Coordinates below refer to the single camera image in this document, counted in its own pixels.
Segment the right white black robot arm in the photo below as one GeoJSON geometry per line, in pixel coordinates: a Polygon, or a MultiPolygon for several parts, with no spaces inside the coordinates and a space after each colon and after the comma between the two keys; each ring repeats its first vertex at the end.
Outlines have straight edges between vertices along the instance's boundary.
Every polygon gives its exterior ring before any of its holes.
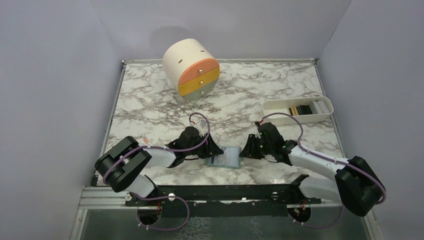
{"type": "Polygon", "coordinates": [[[334,157],[285,140],[270,122],[257,125],[257,133],[249,134],[239,156],[263,159],[272,156],[284,163],[310,170],[323,178],[307,177],[288,190],[289,199],[300,204],[307,198],[318,198],[341,203],[354,215],[364,217],[387,194],[369,164],[355,156],[351,159],[334,157]]]}

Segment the white plastic tray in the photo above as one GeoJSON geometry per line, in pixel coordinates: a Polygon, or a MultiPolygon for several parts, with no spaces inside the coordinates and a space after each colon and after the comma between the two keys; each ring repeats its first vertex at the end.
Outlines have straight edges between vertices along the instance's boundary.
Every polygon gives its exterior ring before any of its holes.
{"type": "Polygon", "coordinates": [[[262,111],[268,116],[265,121],[276,126],[322,122],[334,112],[333,104],[325,96],[266,100],[262,111]]]}

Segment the silver VIP credit card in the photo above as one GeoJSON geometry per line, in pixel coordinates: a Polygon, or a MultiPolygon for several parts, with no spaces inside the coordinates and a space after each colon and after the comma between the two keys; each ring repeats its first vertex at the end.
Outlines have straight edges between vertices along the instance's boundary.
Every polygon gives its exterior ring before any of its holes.
{"type": "Polygon", "coordinates": [[[224,150],[225,165],[232,168],[238,168],[240,165],[239,154],[239,147],[226,147],[224,150]]]}

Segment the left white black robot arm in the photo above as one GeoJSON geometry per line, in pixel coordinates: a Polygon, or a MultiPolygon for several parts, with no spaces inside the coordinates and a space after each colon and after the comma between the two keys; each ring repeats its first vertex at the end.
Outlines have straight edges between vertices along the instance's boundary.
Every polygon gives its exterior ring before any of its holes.
{"type": "Polygon", "coordinates": [[[145,167],[174,168],[190,156],[207,159],[223,154],[210,134],[201,134],[196,127],[188,126],[165,146],[140,145],[134,137],[127,136],[104,153],[94,167],[114,192],[132,192],[149,206],[157,200],[157,186],[141,174],[145,167]]]}

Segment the green card holder wallet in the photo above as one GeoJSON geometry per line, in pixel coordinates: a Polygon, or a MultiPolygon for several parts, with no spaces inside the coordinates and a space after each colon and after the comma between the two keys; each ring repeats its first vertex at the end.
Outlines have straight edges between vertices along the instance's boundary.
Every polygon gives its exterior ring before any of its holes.
{"type": "Polygon", "coordinates": [[[239,157],[239,167],[226,166],[224,160],[225,160],[225,155],[222,154],[222,155],[218,155],[218,156],[215,156],[215,157],[212,156],[212,157],[207,158],[204,161],[204,164],[206,166],[216,167],[216,168],[228,168],[228,169],[240,169],[241,168],[241,161],[242,161],[241,157],[239,157]]]}

